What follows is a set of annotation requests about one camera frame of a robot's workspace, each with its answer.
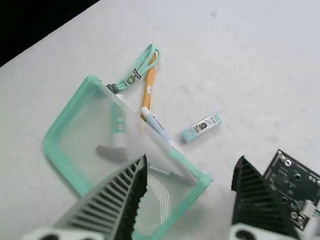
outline printed label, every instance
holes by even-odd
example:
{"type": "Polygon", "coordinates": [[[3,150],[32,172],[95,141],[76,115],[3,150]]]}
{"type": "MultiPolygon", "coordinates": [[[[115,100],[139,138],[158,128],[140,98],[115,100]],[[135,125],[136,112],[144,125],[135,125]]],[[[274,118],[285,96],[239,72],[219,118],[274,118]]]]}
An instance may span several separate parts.
{"type": "Polygon", "coordinates": [[[149,86],[146,88],[146,91],[147,91],[148,94],[151,94],[151,93],[152,93],[152,86],[149,85],[149,86]]]}

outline screw hole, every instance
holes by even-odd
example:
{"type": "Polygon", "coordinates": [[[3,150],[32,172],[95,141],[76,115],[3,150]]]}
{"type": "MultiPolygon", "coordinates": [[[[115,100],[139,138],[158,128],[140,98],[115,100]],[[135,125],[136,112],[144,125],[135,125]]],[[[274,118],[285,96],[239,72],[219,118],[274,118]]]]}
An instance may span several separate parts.
{"type": "Polygon", "coordinates": [[[299,173],[296,173],[296,174],[294,175],[294,179],[295,179],[295,180],[299,181],[300,178],[301,178],[301,175],[300,175],[299,173]]]}
{"type": "Polygon", "coordinates": [[[283,204],[286,204],[287,202],[288,202],[288,198],[286,198],[286,197],[282,197],[281,198],[281,202],[283,203],[283,204]]]}
{"type": "Polygon", "coordinates": [[[235,236],[241,240],[256,240],[255,236],[247,230],[239,230],[235,233],[235,236]]]}
{"type": "Polygon", "coordinates": [[[43,236],[40,240],[59,240],[59,237],[55,234],[48,234],[43,236]]]}

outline white table surface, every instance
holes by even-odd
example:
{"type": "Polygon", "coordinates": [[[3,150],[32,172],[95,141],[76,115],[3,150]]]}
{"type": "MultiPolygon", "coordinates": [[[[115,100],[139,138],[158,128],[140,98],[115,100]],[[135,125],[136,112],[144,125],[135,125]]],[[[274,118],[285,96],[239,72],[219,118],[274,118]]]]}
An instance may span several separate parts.
{"type": "MultiPolygon", "coordinates": [[[[227,239],[242,155],[263,173],[280,148],[320,173],[319,7],[101,0],[2,66],[0,238],[50,226],[76,202],[44,155],[44,135],[87,75],[115,82],[149,43],[162,52],[153,112],[166,130],[178,139],[213,112],[224,120],[183,147],[214,183],[167,239],[227,239]]],[[[126,93],[136,111],[143,86],[126,93]]]]}

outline black electronic component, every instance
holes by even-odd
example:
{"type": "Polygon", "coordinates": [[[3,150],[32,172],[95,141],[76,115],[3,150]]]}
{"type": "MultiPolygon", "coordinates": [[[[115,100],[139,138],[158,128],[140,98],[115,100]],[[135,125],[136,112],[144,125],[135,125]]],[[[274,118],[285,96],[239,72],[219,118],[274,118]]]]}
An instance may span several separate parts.
{"type": "Polygon", "coordinates": [[[293,225],[303,231],[320,200],[320,176],[279,149],[263,177],[280,194],[293,225]]]}
{"type": "Polygon", "coordinates": [[[232,225],[242,223],[299,239],[289,220],[290,213],[282,207],[279,193],[270,189],[269,183],[244,156],[234,168],[231,190],[236,191],[232,225]]]}

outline yellow pencil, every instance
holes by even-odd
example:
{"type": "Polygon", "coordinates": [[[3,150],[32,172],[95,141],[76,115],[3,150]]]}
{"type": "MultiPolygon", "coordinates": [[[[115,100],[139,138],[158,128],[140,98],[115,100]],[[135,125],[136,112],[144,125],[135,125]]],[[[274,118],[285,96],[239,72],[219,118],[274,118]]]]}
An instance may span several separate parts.
{"type": "MultiPolygon", "coordinates": [[[[153,54],[152,59],[150,60],[149,64],[152,64],[157,59],[157,55],[153,54]]],[[[149,69],[149,71],[145,75],[145,86],[144,86],[144,94],[143,94],[143,100],[142,100],[142,107],[147,107],[149,110],[151,110],[151,93],[152,93],[152,86],[155,82],[155,75],[156,75],[156,67],[152,67],[149,69]]]]}

